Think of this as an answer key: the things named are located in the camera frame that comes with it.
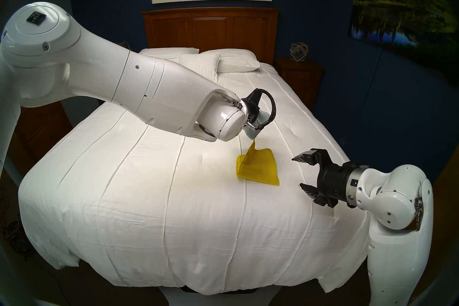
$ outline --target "wooden nightstand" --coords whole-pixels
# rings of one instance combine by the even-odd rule
[[[40,107],[21,107],[8,156],[25,175],[71,130],[72,125],[59,101]]]
[[[323,67],[312,59],[296,63],[287,57],[275,58],[273,66],[305,106],[312,110]]]

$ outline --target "forest wall mural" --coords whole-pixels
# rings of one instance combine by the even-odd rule
[[[447,0],[354,0],[349,35],[459,81],[459,26]]]

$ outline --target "bed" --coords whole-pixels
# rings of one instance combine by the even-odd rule
[[[187,285],[204,295],[312,278],[328,292],[352,276],[367,255],[370,219],[345,204],[315,205],[298,187],[315,185],[318,167],[293,156],[316,147],[338,164],[348,159],[270,65],[277,11],[143,14],[151,48],[237,47],[263,62],[253,72],[221,73],[217,83],[239,97],[256,87],[274,97],[276,119],[256,148],[273,151],[280,186],[236,176],[236,157],[251,144],[243,132],[209,143],[146,125],[107,102],[21,183],[22,223],[42,257],[55,268],[83,259],[114,285]],[[260,108],[269,111],[264,101]]]

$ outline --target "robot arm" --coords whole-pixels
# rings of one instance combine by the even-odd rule
[[[154,127],[214,142],[255,127],[261,89],[240,99],[232,91],[180,64],[129,51],[81,27],[61,7],[46,2],[20,8],[1,38],[0,127],[3,163],[20,106],[71,96],[116,103]]]
[[[413,165],[390,173],[352,162],[339,166],[324,149],[292,160],[319,163],[317,187],[300,183],[315,203],[333,208],[341,200],[371,213],[370,304],[406,305],[427,264],[432,239],[432,186],[423,171]]]

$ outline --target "floor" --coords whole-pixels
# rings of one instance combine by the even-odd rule
[[[17,220],[19,207],[17,203],[17,186],[3,171],[0,177],[0,211],[9,198],[9,206],[2,215],[3,225]],[[80,262],[79,267],[66,267],[55,270],[39,254],[34,254],[26,261],[16,254],[0,238],[0,245],[7,254],[10,263],[19,278],[37,299],[56,305],[136,305],[167,306],[168,302],[161,291],[151,288],[126,288],[110,284],[97,274],[92,267]],[[333,305],[352,304],[368,305],[370,301],[370,284],[366,262],[341,288],[325,293],[319,282],[314,279],[297,286],[283,287],[273,298],[269,306],[281,305]]]

